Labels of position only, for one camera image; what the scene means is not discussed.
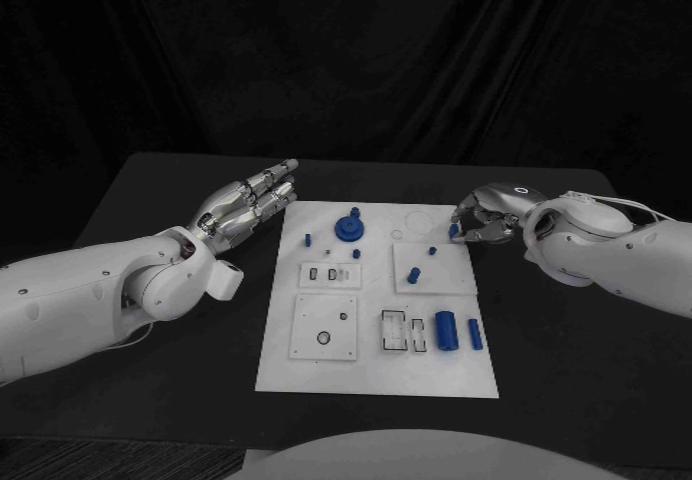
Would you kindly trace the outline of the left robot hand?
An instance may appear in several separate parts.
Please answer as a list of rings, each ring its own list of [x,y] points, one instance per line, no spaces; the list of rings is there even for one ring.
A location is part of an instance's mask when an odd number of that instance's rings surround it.
[[[287,159],[246,180],[233,181],[203,201],[187,231],[219,256],[252,235],[255,227],[295,201],[291,172],[298,160]]]

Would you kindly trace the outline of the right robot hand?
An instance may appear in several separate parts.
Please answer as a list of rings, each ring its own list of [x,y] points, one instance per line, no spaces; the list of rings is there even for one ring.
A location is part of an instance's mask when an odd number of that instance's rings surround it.
[[[450,240],[454,243],[501,244],[523,229],[536,207],[548,197],[535,189],[507,182],[477,187],[460,202],[450,218]],[[461,219],[473,214],[481,226],[467,229]]]

